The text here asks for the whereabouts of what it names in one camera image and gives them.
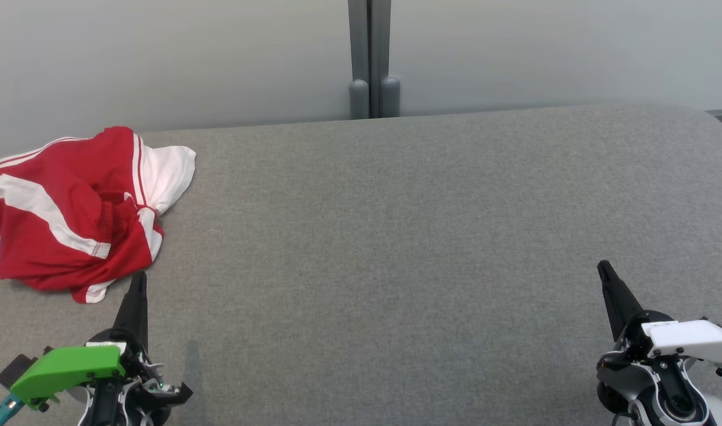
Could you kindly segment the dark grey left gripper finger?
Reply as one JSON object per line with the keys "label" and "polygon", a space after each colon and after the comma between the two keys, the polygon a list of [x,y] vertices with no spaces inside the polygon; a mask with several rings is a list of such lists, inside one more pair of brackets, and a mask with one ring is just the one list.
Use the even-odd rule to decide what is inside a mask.
{"label": "dark grey left gripper finger", "polygon": [[113,324],[117,336],[134,343],[137,350],[148,349],[147,275],[134,273]]}

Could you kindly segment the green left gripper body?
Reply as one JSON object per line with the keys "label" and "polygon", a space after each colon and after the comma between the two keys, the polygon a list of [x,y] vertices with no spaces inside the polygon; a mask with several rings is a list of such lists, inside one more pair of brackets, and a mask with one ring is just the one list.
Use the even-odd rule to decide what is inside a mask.
{"label": "green left gripper body", "polygon": [[77,386],[88,391],[90,406],[130,404],[142,412],[172,409],[194,394],[185,383],[166,383],[160,373],[163,365],[151,362],[147,351],[137,350],[113,328],[84,346],[50,348],[41,357],[23,356],[10,366],[10,393],[32,409]]}

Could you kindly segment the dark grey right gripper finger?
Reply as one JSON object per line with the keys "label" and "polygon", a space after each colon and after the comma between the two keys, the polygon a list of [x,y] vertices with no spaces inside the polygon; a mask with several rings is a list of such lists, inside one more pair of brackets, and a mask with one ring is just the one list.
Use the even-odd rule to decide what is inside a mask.
{"label": "dark grey right gripper finger", "polygon": [[597,264],[597,272],[602,286],[611,334],[616,342],[628,326],[629,321],[643,312],[643,307],[608,260],[602,260]]}

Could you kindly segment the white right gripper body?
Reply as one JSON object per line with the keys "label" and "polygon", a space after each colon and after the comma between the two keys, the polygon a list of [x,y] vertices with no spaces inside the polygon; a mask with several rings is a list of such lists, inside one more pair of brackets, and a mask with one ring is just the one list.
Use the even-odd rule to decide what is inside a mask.
{"label": "white right gripper body", "polygon": [[634,331],[644,358],[681,356],[722,362],[722,324],[708,319],[643,322]]}

